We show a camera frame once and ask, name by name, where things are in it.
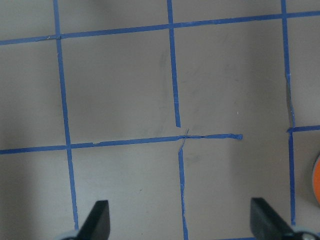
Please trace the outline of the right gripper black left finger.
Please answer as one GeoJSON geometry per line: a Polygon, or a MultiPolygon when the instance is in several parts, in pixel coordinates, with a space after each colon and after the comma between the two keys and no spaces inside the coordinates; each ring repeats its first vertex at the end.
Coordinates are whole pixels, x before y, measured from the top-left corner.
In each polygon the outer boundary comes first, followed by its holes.
{"type": "Polygon", "coordinates": [[[110,236],[110,209],[108,200],[96,201],[84,224],[76,235],[77,240],[108,240],[110,236]]]}

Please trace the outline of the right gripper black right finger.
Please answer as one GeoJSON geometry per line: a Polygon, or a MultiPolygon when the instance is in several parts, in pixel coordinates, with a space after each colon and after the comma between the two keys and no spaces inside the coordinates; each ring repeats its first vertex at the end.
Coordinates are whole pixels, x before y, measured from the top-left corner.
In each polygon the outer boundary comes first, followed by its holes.
{"type": "Polygon", "coordinates": [[[295,232],[262,197],[250,200],[250,230],[256,240],[292,240],[295,232]]]}

